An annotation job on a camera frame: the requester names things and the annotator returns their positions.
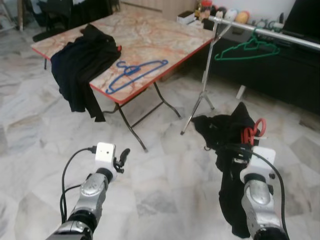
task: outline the folding table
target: folding table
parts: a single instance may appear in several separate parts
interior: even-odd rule
[[[114,101],[114,110],[104,111],[103,113],[112,114],[119,111],[131,133],[136,137],[143,149],[147,151],[142,140],[134,132],[134,126],[139,124],[161,104],[166,104],[181,118],[178,111],[162,97],[156,81],[210,44],[213,39],[212,31],[182,25],[139,12],[118,12],[96,20],[91,24],[102,32],[113,36],[117,45],[122,46],[122,51],[121,57],[109,69],[93,79],[90,82],[90,86]],[[68,42],[74,42],[76,38],[80,37],[82,35],[80,30],[84,27],[80,26],[39,41],[31,47],[34,51],[50,60]],[[127,66],[137,66],[146,62],[163,60],[167,60],[168,63],[113,94],[106,93],[109,84],[116,77],[123,74],[124,69],[117,67],[117,63],[120,61],[124,61]],[[133,75],[122,77],[115,83],[113,88],[116,89],[151,69],[152,66],[146,66]],[[154,85],[161,102],[136,123],[130,125],[122,111],[122,107],[141,94],[151,84]]]

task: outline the jar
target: jar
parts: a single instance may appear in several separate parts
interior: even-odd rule
[[[196,7],[195,7],[195,11],[194,11],[194,16],[196,18],[200,17],[200,11],[201,11],[201,0],[197,0],[196,2]]]
[[[202,0],[201,1],[201,10],[199,20],[208,19],[210,17],[210,12],[212,8],[211,0]]]

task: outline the black wire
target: black wire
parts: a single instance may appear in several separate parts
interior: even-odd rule
[[[285,232],[285,235],[286,235],[287,239],[290,240],[289,235],[288,235],[288,231],[287,231],[287,226],[286,226],[286,219],[285,219],[285,202],[286,202],[285,185],[284,185],[284,181],[283,181],[283,179],[281,177],[280,172],[267,159],[265,159],[263,156],[255,153],[255,152],[253,152],[251,150],[248,150],[248,149],[245,149],[245,148],[241,148],[241,147],[233,147],[233,146],[225,146],[225,148],[229,149],[229,150],[232,150],[232,151],[235,151],[235,152],[241,152],[241,153],[245,152],[245,153],[257,156],[258,158],[263,160],[266,164],[268,164],[272,168],[272,170],[275,172],[275,174],[278,176],[279,182],[280,182],[280,188],[281,188],[281,221],[282,221],[282,227],[283,227],[283,230]]]
[[[64,209],[63,209],[63,205],[62,205],[62,202],[63,202],[63,199],[65,196],[65,194],[69,191],[69,190],[72,190],[72,189],[75,189],[75,188],[78,188],[80,187],[81,184],[79,185],[75,185],[75,186],[71,186],[69,188],[67,188],[64,193],[61,194],[61,197],[60,197],[60,213],[61,213],[61,219],[63,220],[64,219],[64,216],[65,216],[65,213],[64,213]]]
[[[69,161],[66,163],[63,173],[62,173],[62,195],[61,195],[61,199],[63,202],[63,208],[62,208],[62,202],[60,201],[60,213],[61,213],[61,222],[62,224],[64,224],[67,221],[67,201],[66,201],[66,190],[65,190],[65,175],[66,175],[66,171],[67,168],[71,162],[71,160],[75,157],[75,155],[77,155],[78,153],[82,152],[82,151],[90,151],[91,148],[87,147],[87,148],[82,148],[78,151],[76,151],[69,159]]]

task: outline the metal pole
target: metal pole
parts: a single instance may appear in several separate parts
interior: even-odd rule
[[[206,61],[206,67],[205,67],[205,71],[203,73],[203,76],[202,76],[202,84],[203,84],[203,88],[202,88],[202,91],[200,92],[199,94],[199,97],[193,107],[193,110],[192,110],[192,113],[191,113],[191,116],[188,118],[188,120],[186,121],[185,123],[185,126],[184,128],[182,129],[181,131],[181,135],[183,135],[191,121],[191,119],[193,118],[193,116],[195,115],[196,113],[196,110],[201,102],[201,100],[204,98],[210,108],[213,110],[214,109],[214,106],[213,104],[211,103],[211,101],[209,100],[208,96],[207,96],[207,93],[206,93],[206,86],[207,86],[207,82],[208,82],[208,76],[209,76],[209,71],[210,71],[210,66],[211,66],[211,57],[212,57],[212,52],[213,52],[213,49],[214,49],[214,45],[223,37],[224,34],[227,33],[227,31],[231,28],[231,26],[227,26],[220,34],[218,37],[216,37],[217,35],[217,28],[218,28],[218,25],[219,23],[215,23],[214,26],[213,26],[213,40],[211,41],[211,44],[210,44],[210,49],[209,49],[209,53],[208,53],[208,58],[207,58],[207,61]]]
[[[238,23],[238,22],[234,22],[234,21],[228,21],[219,17],[215,17],[215,16],[210,16],[209,20],[214,21],[215,23],[218,24],[225,24],[225,25],[229,25],[232,27],[236,27],[239,29],[244,29],[244,30],[248,30],[253,32],[255,30],[255,32],[257,34],[262,34],[262,35],[266,35],[275,39],[280,39],[280,40],[284,40],[284,41],[288,41],[294,44],[299,44],[311,49],[315,49],[320,51],[320,44],[311,42],[311,41],[306,41],[294,36],[289,36],[289,35],[285,35],[282,33],[277,33],[274,31],[269,31],[269,30],[265,30],[265,29],[261,29],[261,28],[256,28],[255,26],[251,26],[251,25],[247,25],[247,24],[242,24],[242,23]]]

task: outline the tiled floor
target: tiled floor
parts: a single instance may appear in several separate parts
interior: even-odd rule
[[[61,174],[71,154],[98,142],[114,143],[119,156],[131,148],[125,173],[109,186],[103,216],[94,239],[236,240],[219,206],[222,174],[213,151],[189,126],[179,133],[201,89],[204,66],[183,69],[159,84],[163,96],[183,116],[165,105],[136,127],[149,149],[144,153],[119,113],[94,123],[87,113],[71,113],[44,60],[30,49],[31,36],[14,30],[0,34],[0,239],[43,240],[59,225]],[[239,86],[210,81],[209,97],[198,114],[230,114],[239,103]],[[124,108],[134,122],[158,102],[153,89]],[[112,102],[97,93],[103,109]],[[291,240],[320,235],[320,134],[299,125],[301,109],[247,91],[243,100],[251,117],[267,120],[268,139],[276,150],[286,191],[286,222]],[[79,154],[67,172],[66,184],[81,183],[94,164],[91,153]],[[279,184],[275,180],[279,213]],[[67,194],[69,212],[78,191]]]

